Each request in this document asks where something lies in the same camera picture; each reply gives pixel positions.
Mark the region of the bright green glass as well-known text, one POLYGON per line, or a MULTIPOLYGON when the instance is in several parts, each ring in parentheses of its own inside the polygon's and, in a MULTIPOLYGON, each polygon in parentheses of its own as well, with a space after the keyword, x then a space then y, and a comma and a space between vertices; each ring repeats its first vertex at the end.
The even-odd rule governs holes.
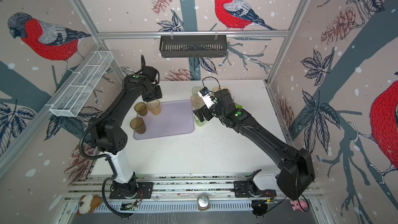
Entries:
POLYGON ((195 123, 196 123, 196 125, 197 125, 198 127, 202 127, 202 126, 204 126, 205 123, 206 123, 206 120, 205 120, 205 119, 204 119, 203 121, 201 121, 197 116, 194 117, 194 121, 195 121, 195 123))

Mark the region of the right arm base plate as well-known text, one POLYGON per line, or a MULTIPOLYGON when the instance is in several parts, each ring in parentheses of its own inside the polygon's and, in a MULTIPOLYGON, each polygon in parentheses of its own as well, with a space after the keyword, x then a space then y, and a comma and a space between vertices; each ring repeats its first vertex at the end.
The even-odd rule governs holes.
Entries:
POLYGON ((248 181, 234 181, 233 185, 232 192, 235 194, 236 198, 277 197, 275 190, 260 190, 254 183, 248 181))

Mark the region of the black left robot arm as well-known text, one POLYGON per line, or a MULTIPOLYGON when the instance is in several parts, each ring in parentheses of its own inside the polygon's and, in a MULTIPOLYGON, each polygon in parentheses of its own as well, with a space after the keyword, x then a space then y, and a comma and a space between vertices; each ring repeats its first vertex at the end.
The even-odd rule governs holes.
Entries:
POLYGON ((90 132, 91 140, 97 147, 100 155, 84 155, 86 159, 96 160, 104 158, 108 161, 113 176, 115 190, 119 190, 129 197, 139 192, 135 173, 127 165, 128 159, 123 151, 128 136, 121 128, 125 116, 141 96, 144 102, 150 102, 162 97, 159 86, 159 73, 130 74, 125 77, 122 90, 110 107, 98 117, 89 120, 87 131, 90 132))

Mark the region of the brown textured glass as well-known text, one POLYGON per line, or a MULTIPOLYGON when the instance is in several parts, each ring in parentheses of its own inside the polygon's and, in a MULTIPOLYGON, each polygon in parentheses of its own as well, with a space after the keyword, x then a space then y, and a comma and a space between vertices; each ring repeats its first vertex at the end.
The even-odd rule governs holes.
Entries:
POLYGON ((134 110, 140 116, 146 116, 148 113, 147 106, 144 102, 139 102, 134 106, 134 110))
POLYGON ((146 126, 143 118, 136 117, 130 121, 130 127, 135 133, 144 134, 146 132, 146 126))

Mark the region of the pale green large glass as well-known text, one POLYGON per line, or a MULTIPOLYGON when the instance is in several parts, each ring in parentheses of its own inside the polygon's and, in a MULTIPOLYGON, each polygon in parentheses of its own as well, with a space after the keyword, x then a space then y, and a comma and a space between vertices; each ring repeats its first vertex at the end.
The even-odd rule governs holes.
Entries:
POLYGON ((198 94, 193 95, 193 96, 190 98, 190 100, 191 100, 192 106, 193 106, 193 108, 194 108, 195 110, 196 110, 196 109, 199 109, 199 108, 201 108, 202 106, 205 105, 205 103, 203 102, 202 98, 201 98, 198 94))

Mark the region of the amber yellow glass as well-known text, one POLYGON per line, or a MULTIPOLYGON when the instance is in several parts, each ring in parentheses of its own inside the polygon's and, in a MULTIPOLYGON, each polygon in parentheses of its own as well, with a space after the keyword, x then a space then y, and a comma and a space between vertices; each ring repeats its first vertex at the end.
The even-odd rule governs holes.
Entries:
POLYGON ((159 100, 153 100, 146 103, 148 110, 155 116, 161 113, 161 103, 159 100))

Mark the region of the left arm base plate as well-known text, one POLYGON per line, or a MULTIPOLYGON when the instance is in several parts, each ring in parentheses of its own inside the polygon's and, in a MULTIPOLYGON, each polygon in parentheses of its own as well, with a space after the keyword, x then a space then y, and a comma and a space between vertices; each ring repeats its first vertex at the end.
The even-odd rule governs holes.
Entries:
POLYGON ((124 199, 150 199, 152 195, 154 183, 132 183, 121 184, 113 182, 110 189, 110 199, 124 200, 124 199))

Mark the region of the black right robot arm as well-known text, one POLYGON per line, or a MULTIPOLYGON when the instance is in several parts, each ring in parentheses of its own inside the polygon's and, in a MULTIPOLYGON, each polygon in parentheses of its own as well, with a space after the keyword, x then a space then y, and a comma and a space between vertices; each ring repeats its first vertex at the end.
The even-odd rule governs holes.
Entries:
POLYGON ((248 138, 263 150, 280 169, 276 176, 279 189, 291 200, 298 200, 315 180, 314 166, 310 153, 297 150, 283 142, 243 108, 237 108, 228 90, 211 93, 206 87, 198 92, 205 105, 193 111, 202 122, 216 117, 227 128, 248 138))

